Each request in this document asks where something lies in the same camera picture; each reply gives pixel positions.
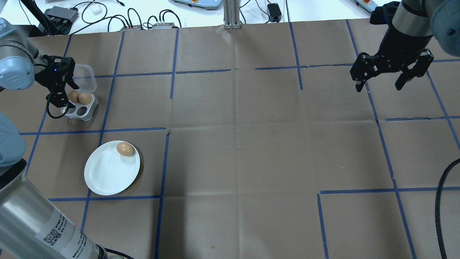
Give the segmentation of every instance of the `white plate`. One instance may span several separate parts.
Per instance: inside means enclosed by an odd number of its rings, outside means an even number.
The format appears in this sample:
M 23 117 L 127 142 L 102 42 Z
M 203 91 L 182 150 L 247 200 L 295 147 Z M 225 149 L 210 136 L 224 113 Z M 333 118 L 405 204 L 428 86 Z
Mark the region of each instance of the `white plate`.
M 100 195 L 114 195 L 128 188 L 136 179 L 140 157 L 133 146 L 133 155 L 122 156 L 111 141 L 98 147 L 85 165 L 85 182 L 89 189 Z

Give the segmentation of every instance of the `brown egg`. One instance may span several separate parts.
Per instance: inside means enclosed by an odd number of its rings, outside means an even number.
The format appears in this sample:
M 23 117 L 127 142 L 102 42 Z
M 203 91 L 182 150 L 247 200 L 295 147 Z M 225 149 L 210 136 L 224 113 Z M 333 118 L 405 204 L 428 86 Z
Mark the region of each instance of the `brown egg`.
M 79 93 L 77 91 L 70 91 L 68 97 L 69 97 L 69 101 L 73 102 L 73 103 L 78 103 L 78 95 Z
M 82 93 L 78 96 L 78 100 L 83 105 L 88 105 L 92 101 L 92 96 L 89 93 Z
M 123 156 L 130 156 L 134 152 L 134 149 L 129 143 L 126 142 L 120 142 L 118 145 L 116 145 L 116 150 L 118 153 L 120 153 Z

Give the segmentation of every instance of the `cardboard surface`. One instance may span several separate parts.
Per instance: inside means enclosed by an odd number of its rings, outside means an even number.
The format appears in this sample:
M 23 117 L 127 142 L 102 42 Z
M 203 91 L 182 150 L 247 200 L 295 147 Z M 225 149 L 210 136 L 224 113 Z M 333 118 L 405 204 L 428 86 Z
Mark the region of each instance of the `cardboard surface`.
M 93 67 L 93 119 L 48 118 L 39 85 L 1 92 L 0 111 L 24 134 L 28 179 L 95 243 L 134 258 L 435 258 L 435 190 L 460 150 L 460 59 L 432 40 L 429 74 L 402 91 L 380 75 L 357 93 L 355 48 L 374 54 L 385 30 L 339 20 L 40 38 L 43 53 Z M 112 140 L 135 145 L 142 169 L 103 197 L 83 169 Z M 460 168 L 445 186 L 455 258 Z

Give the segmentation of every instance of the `sticker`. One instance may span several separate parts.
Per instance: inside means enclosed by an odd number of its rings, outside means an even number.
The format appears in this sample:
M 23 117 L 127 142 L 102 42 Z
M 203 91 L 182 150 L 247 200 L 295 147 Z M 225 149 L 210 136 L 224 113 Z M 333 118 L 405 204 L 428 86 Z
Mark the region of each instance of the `sticker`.
M 57 208 L 35 237 L 65 258 L 87 259 L 93 250 L 99 253 L 96 245 Z

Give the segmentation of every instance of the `black cable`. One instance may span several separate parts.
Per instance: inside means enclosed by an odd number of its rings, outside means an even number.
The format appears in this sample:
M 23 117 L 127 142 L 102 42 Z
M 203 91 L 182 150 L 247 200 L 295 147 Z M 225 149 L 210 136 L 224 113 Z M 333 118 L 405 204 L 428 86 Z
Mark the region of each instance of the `black cable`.
M 245 7 L 247 4 L 249 4 L 250 1 L 251 1 L 251 0 L 248 0 L 248 1 L 246 2 L 246 4 L 240 6 L 240 8 Z
M 158 23 L 158 19 L 156 18 L 156 16 L 155 16 L 155 15 L 152 15 L 152 16 L 150 16 L 150 17 L 147 19 L 147 23 L 148 23 L 148 24 L 150 23 L 150 19 L 152 19 L 152 18 L 155 18 L 156 23 Z
M 82 31 L 82 30 L 88 28 L 89 26 L 91 26 L 91 25 L 93 25 L 93 24 L 97 24 L 97 23 L 99 23 L 99 22 L 101 22 L 101 21 L 103 21 L 103 20 L 107 20 L 107 19 L 110 19 L 110 18 L 112 18 L 112 17 L 113 17 L 113 16 L 109 16 L 109 17 L 103 18 L 103 19 L 101 19 L 101 20 L 99 20 L 99 21 L 96 21 L 96 22 L 94 22 L 94 23 L 88 24 L 87 26 L 85 26 L 85 27 L 83 27 L 83 28 L 81 28 L 81 29 L 79 29 L 79 30 L 76 30 L 76 31 L 72 32 L 70 35 L 73 35 L 73 34 L 75 34 L 75 33 L 78 33 L 78 32 L 80 32 L 80 31 Z
M 112 254 L 116 254 L 116 255 L 120 255 L 126 259 L 134 259 L 132 258 L 131 256 L 127 255 L 127 254 L 124 254 L 122 252 L 118 252 L 118 251 L 115 251 L 115 250 L 112 250 L 112 249 L 108 249 L 108 248 L 104 248 L 108 253 L 112 253 Z
M 241 16 L 243 17 L 244 23 L 246 23 L 246 18 L 244 17 L 243 12 L 241 12 L 241 9 L 240 9 L 240 14 L 241 14 Z
M 66 94 L 64 94 L 64 100 L 65 100 L 66 103 L 67 103 L 67 104 L 66 104 L 66 109 L 65 109 L 65 111 L 64 111 L 63 114 L 61 114 L 61 115 L 59 115 L 59 116 L 57 116 L 57 117 L 53 116 L 53 115 L 51 114 L 51 112 L 50 112 L 50 100 L 51 100 L 52 94 L 54 93 L 54 87 L 57 85 L 57 84 L 56 84 L 56 79 L 54 78 L 53 72 L 51 71 L 51 69 L 50 69 L 49 67 L 47 67 L 47 66 L 45 66 L 45 65 L 43 65 L 43 64 L 35 64 L 35 65 L 36 65 L 36 66 L 42 66 L 42 67 L 44 67 L 45 69 L 48 69 L 48 71 L 51 73 L 51 76 L 52 76 L 52 78 L 53 78 L 53 86 L 51 87 L 50 94 L 48 95 L 48 97 L 47 97 L 47 99 L 46 99 L 46 112 L 47 112 L 48 115 L 49 115 L 51 118 L 53 118 L 53 119 L 59 119 L 59 118 L 64 117 L 64 116 L 67 114 L 67 112 L 69 111 L 69 98 L 67 97 Z
M 117 16 L 119 16 L 120 14 L 117 14 L 117 15 L 114 15 L 110 18 L 109 20 L 109 24 L 107 25 L 107 32 L 110 32 L 110 22 L 112 21 L 113 18 L 117 18 L 118 20 L 120 20 L 122 23 L 123 23 L 123 27 L 126 29 L 126 24 L 125 22 L 123 22 L 123 20 L 121 18 L 118 18 Z
M 19 2 L 19 5 L 20 5 L 21 9 L 23 10 L 24 14 L 26 15 L 26 18 L 27 18 L 27 20 L 29 21 L 29 24 L 32 25 L 32 23 L 31 23 L 30 20 L 29 20 L 29 17 L 28 17 L 27 14 L 26 14 L 26 11 L 24 11 L 23 5 L 21 4 L 21 0 L 17 0 L 17 1 Z
M 455 160 L 452 162 L 446 170 L 444 170 L 441 179 L 439 180 L 439 184 L 436 190 L 436 201 L 434 205 L 434 219 L 436 223 L 436 234 L 437 234 L 437 242 L 439 245 L 439 252 L 441 253 L 442 259 L 447 259 L 446 249 L 444 247 L 443 241 L 443 232 L 441 231 L 441 193 L 443 192 L 444 182 L 446 181 L 447 175 L 452 170 L 452 168 L 460 163 L 460 159 Z
M 130 10 L 133 10 L 138 15 L 139 23 L 140 23 L 140 26 L 141 26 L 141 29 L 142 29 L 142 20 L 141 20 L 141 17 L 139 15 L 138 11 L 136 11 L 134 8 L 128 8 L 128 21 L 129 21 L 129 24 L 131 25 L 131 28 L 132 28 L 132 22 L 131 22 L 131 18 L 129 17 L 129 11 Z
M 96 22 L 101 21 L 102 19 L 104 19 L 104 18 L 107 17 L 107 13 L 108 13 L 109 10 L 108 10 L 107 6 L 106 6 L 105 4 L 103 4 L 103 3 L 94 2 L 94 1 L 86 1 L 86 2 L 81 2 L 81 3 L 78 3 L 78 4 L 74 5 L 73 8 L 75 8 L 75 7 L 79 6 L 79 5 L 83 5 L 83 4 L 87 4 L 87 5 L 85 6 L 85 8 L 83 9 L 83 11 L 81 12 L 81 14 L 80 14 L 81 20 L 82 20 L 84 23 L 86 23 L 86 24 L 96 23 Z M 83 17 L 84 17 L 84 14 L 85 14 L 86 10 L 88 9 L 88 7 L 90 7 L 92 4 L 98 4 L 98 5 L 104 6 L 104 8 L 105 8 L 105 14 L 104 14 L 104 16 L 103 16 L 101 19 L 99 19 L 99 20 L 97 20 L 97 21 L 94 21 L 94 22 L 87 22 L 87 21 L 85 21 L 85 19 L 84 19 Z
M 163 18 L 163 22 L 165 21 L 165 14 L 167 14 L 167 13 L 169 13 L 169 12 L 172 13 L 172 14 L 174 14 L 174 16 L 175 16 L 175 17 L 177 18 L 177 20 L 179 21 L 179 27 L 182 28 L 182 23 L 180 22 L 179 16 L 177 16 L 177 14 L 176 14 L 175 12 L 171 11 L 171 10 L 168 10 L 168 11 L 166 11 L 166 12 L 163 13 L 163 17 L 162 17 L 162 18 Z

